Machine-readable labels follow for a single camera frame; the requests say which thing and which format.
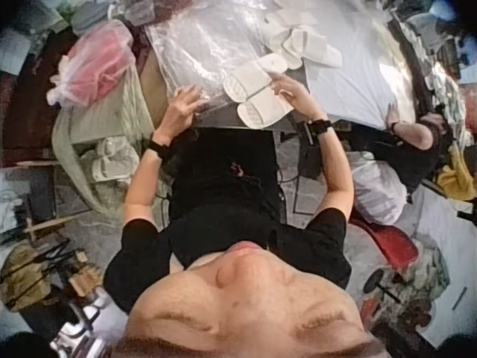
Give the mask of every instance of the pink plastic bag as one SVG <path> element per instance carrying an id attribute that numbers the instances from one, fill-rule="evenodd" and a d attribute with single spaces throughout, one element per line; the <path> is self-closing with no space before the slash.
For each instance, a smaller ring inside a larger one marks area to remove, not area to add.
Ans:
<path id="1" fill-rule="evenodd" d="M 129 66 L 136 63 L 130 50 L 133 37 L 119 20 L 100 24 L 81 37 L 51 78 L 50 105 L 88 107 L 113 90 Z"/>

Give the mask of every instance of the red stool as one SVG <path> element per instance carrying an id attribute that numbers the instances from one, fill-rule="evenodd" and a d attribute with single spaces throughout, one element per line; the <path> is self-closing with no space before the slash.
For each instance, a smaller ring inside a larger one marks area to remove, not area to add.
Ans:
<path id="1" fill-rule="evenodd" d="M 397 227 L 369 224 L 355 210 L 351 215 L 350 224 L 366 231 L 396 270 L 407 268 L 419 256 L 416 245 Z"/>

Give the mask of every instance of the person's arm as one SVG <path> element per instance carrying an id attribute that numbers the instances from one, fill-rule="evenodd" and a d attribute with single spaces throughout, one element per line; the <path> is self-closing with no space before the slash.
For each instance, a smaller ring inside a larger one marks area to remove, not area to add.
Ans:
<path id="1" fill-rule="evenodd" d="M 273 74 L 272 77 L 275 94 L 283 95 L 298 112 L 312 121 L 329 120 L 327 114 L 316 104 L 302 84 L 286 75 Z M 325 209 L 335 208 L 340 210 L 348 220 L 354 202 L 354 186 L 350 164 L 343 146 L 332 128 L 321 134 L 318 139 L 328 192 L 315 215 L 317 216 Z"/>
<path id="2" fill-rule="evenodd" d="M 159 145 L 170 146 L 176 136 L 192 125 L 194 112 L 204 101 L 200 99 L 200 90 L 195 86 L 176 91 L 169 102 L 159 128 L 154 132 L 152 140 Z M 124 223 L 134 219 L 144 219 L 153 224 L 152 204 L 157 190 L 157 179 L 162 159 L 155 151 L 148 149 L 141 159 L 133 176 L 124 203 Z"/>
<path id="3" fill-rule="evenodd" d="M 434 136 L 425 125 L 400 122 L 395 104 L 389 105 L 386 124 L 395 135 L 421 151 L 427 151 L 434 145 Z"/>

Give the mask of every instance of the mouth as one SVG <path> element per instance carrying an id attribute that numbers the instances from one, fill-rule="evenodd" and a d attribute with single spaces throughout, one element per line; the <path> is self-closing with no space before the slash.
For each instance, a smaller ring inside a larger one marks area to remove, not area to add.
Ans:
<path id="1" fill-rule="evenodd" d="M 258 246 L 256 243 L 250 242 L 250 241 L 241 241 L 233 246 L 231 246 L 228 250 L 228 252 L 233 252 L 233 251 L 238 251 L 238 250 L 243 250 L 245 248 L 254 248 L 256 250 L 263 250 L 260 246 Z"/>

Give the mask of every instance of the black t-shirt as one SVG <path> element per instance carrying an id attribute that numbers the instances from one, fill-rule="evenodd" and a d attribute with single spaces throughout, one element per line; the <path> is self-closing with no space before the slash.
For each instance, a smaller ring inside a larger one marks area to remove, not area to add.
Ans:
<path id="1" fill-rule="evenodd" d="M 437 125 L 421 121 L 432 133 L 434 142 L 432 147 L 422 151 L 405 142 L 399 137 L 392 136 L 389 142 L 377 141 L 373 145 L 373 154 L 377 160 L 384 160 L 396 171 L 401 183 L 405 185 L 409 194 L 412 194 L 422 181 L 436 168 L 443 148 L 442 136 Z"/>
<path id="2" fill-rule="evenodd" d="M 266 213 L 231 204 L 196 207 L 160 233 L 150 222 L 133 220 L 124 227 L 122 247 L 106 270 L 104 287 L 128 313 L 149 286 L 169 274 L 172 253 L 187 269 L 206 254 L 251 241 L 296 269 L 344 289 L 351 275 L 343 255 L 346 225 L 344 214 L 336 209 L 324 210 L 300 230 L 277 223 Z"/>

